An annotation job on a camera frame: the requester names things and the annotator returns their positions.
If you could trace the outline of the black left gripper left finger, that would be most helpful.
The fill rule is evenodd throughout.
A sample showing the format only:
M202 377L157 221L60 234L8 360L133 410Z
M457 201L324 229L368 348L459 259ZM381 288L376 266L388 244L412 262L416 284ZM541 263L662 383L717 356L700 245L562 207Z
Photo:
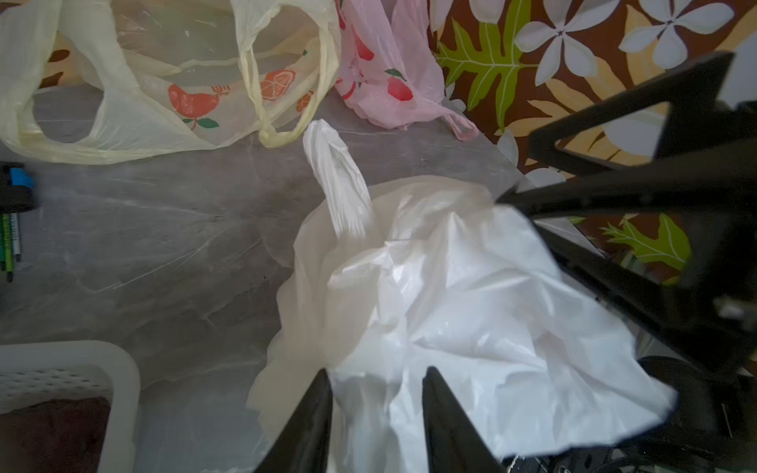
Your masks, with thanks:
M331 384L326 370L320 370L254 472L325 473L332 409Z

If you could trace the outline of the white perforated plastic basket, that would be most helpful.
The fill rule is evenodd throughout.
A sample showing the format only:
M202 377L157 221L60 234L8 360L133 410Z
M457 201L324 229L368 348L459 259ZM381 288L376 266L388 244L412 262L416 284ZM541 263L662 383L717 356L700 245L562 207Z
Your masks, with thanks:
M101 472L131 472L141 391L136 362L108 342L81 340L3 345L1 412L51 400L102 397L110 404Z

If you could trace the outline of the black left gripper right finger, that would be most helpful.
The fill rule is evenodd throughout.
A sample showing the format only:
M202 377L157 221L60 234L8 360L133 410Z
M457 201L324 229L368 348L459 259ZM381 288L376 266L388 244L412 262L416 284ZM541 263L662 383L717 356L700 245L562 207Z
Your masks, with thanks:
M428 469L435 473L505 472L485 445L442 374L429 367L422 385Z

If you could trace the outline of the pink apple-print plastic bag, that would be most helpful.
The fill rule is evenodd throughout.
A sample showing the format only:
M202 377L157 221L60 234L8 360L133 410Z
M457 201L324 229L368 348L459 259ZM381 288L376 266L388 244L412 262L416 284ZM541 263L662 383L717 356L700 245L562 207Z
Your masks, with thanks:
M335 89L360 118L386 129L441 119L458 140L479 135L473 122L443 105L445 77L429 47L429 3L335 3L341 59Z

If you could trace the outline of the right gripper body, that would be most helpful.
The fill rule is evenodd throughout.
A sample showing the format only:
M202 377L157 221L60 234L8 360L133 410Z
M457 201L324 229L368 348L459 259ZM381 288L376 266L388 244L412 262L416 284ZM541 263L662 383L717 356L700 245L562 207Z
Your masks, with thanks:
M510 472L754 472L756 378L717 380L674 358L647 357L648 374L673 387L676 407L660 426L612 447L511 457Z

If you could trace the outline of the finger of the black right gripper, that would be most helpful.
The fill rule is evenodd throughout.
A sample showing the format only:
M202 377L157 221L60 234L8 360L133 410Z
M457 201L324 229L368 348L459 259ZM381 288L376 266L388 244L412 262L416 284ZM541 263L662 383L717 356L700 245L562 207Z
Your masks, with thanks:
M668 112L658 132L654 160L722 145L735 138L729 125L735 112L719 101L733 59L733 52L712 52L600 104L544 125L528 136L528 157L577 177L626 169L625 165L561 149L558 143L591 128L627 124L659 104L665 104Z
M520 193L532 220L620 214L603 234L677 276L656 283L541 230L569 275L699 369L727 376L756 349L756 145L737 141Z

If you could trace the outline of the yellow orange-print plastic bag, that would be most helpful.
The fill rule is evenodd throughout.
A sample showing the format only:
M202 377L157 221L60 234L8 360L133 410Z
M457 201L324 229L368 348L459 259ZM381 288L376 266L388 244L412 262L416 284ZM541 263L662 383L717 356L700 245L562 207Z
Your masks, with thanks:
M35 95L64 39L103 96L89 133L64 143ZM51 163L109 165L299 138L336 81L331 1L27 1L1 16L1 140Z

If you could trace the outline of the white plastic bag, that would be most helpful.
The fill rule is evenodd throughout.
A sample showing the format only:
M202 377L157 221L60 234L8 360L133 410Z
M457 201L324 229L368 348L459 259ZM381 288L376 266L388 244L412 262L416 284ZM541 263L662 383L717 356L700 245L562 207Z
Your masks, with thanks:
M498 459L616 443L668 417L675 391L520 212L435 175L370 187L324 120L303 141L325 200L295 240L281 330L248 396L268 439L319 371L335 398L332 472L428 470L429 368Z

